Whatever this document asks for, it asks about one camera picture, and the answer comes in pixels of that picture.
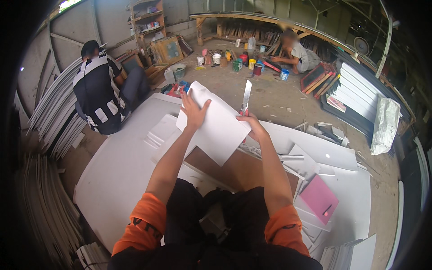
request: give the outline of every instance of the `pink board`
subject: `pink board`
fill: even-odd
[[[318,175],[299,196],[324,225],[327,225],[339,203],[339,200]]]

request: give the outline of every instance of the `blue paint can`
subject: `blue paint can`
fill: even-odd
[[[265,68],[264,63],[261,60],[259,60],[257,63],[263,65],[263,67],[261,68],[261,72],[264,72],[264,68]]]
[[[279,78],[280,78],[282,81],[286,81],[286,80],[288,80],[288,75],[289,75],[289,70],[282,69],[282,70],[280,71]]]

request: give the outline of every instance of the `black and white striped shirt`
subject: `black and white striped shirt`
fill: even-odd
[[[92,130],[104,135],[120,130],[126,105],[114,78],[121,76],[116,61],[102,55],[83,62],[73,79],[73,92]]]

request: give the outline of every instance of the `orange shirt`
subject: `orange shirt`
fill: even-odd
[[[144,193],[130,214],[130,224],[122,238],[115,243],[112,256],[132,246],[138,250],[151,250],[160,245],[165,232],[165,205],[151,193]],[[264,235],[268,244],[281,245],[309,256],[302,240],[302,222],[293,205],[288,205],[268,221]]]

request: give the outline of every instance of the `wooden table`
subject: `wooden table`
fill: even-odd
[[[261,21],[261,22],[270,22],[274,24],[278,24],[282,29],[291,28],[294,32],[302,31],[302,33],[299,34],[299,38],[303,38],[307,35],[314,35],[316,37],[321,38],[322,40],[325,40],[337,47],[340,47],[350,55],[354,55],[355,51],[348,47],[343,42],[337,40],[336,38],[319,31],[317,29],[314,29],[308,25],[304,25],[298,22],[294,22],[288,19],[280,19],[278,17],[268,16],[260,13],[249,13],[249,12],[215,12],[215,13],[196,13],[191,14],[189,16],[191,19],[197,20],[197,38],[198,38],[198,46],[202,46],[204,41],[207,41],[212,38],[221,38],[222,37],[222,21],[218,20],[217,22],[217,36],[210,36],[207,38],[203,38],[202,36],[202,26],[206,18],[237,18],[237,19],[250,19],[255,21]],[[373,63],[371,63],[369,60],[365,59],[361,55],[357,57],[358,60],[364,65],[366,65],[368,68],[370,68],[373,72],[376,72],[376,67]],[[411,122],[409,123],[408,127],[412,125],[416,121],[416,116],[414,112],[411,110],[410,106],[406,102],[405,98],[401,95],[401,93],[388,81],[388,79],[381,73],[379,80],[385,85],[390,87],[396,95],[399,97],[399,99],[402,101],[402,103],[407,108],[408,112],[411,115]]]

